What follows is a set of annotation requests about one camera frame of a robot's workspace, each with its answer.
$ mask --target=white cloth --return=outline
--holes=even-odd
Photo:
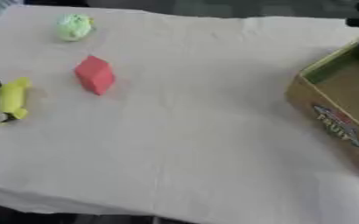
[[[54,35],[82,12],[96,32]],[[0,127],[0,205],[156,214],[200,223],[359,223],[359,177],[285,102],[303,67],[359,37],[343,20],[219,19],[15,6],[0,17],[0,79],[32,79],[27,119]],[[73,68],[107,60],[116,84]]]

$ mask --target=red cube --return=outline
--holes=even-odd
[[[115,81],[109,63],[92,55],[83,60],[74,71],[82,86],[96,95],[103,95]]]

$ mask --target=yellow plush toy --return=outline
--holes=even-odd
[[[14,120],[15,118],[23,119],[27,116],[28,112],[24,108],[25,90],[30,86],[30,80],[22,77],[7,84],[3,84],[0,87],[0,112],[10,116],[7,117],[6,120]]]

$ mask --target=fruit box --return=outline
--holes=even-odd
[[[339,142],[359,169],[359,41],[300,72],[286,96]]]

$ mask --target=dark floor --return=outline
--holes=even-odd
[[[152,216],[20,213],[0,206],[0,224],[191,224]]]
[[[79,5],[81,0],[26,0],[29,4]],[[357,16],[357,0],[86,0],[91,7],[127,8],[165,14],[248,18],[288,16],[310,18],[347,18]]]

